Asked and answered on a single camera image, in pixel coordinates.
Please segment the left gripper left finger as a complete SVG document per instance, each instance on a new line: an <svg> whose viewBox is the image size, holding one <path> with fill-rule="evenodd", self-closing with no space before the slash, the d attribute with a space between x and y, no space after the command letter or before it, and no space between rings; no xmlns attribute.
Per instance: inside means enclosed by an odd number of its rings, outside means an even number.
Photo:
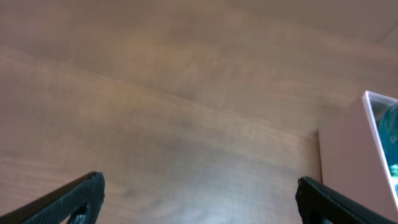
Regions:
<svg viewBox="0 0 398 224"><path fill-rule="evenodd" d="M90 224L97 221L104 202L101 172L89 172L68 184L1 216L1 223Z"/></svg>

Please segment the blue mouthwash bottle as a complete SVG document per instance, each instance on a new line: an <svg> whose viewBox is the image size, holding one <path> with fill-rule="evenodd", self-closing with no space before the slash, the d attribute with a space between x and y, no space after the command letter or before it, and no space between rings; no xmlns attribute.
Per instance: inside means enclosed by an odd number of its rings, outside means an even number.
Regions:
<svg viewBox="0 0 398 224"><path fill-rule="evenodd" d="M389 173L397 185L397 104L385 111L378 122L378 131Z"/></svg>

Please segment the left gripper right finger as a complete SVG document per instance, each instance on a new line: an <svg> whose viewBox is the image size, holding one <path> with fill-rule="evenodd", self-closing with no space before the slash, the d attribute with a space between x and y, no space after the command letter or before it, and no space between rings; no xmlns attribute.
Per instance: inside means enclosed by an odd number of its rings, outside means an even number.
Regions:
<svg viewBox="0 0 398 224"><path fill-rule="evenodd" d="M395 224L311 177L299 178L295 199L303 224Z"/></svg>

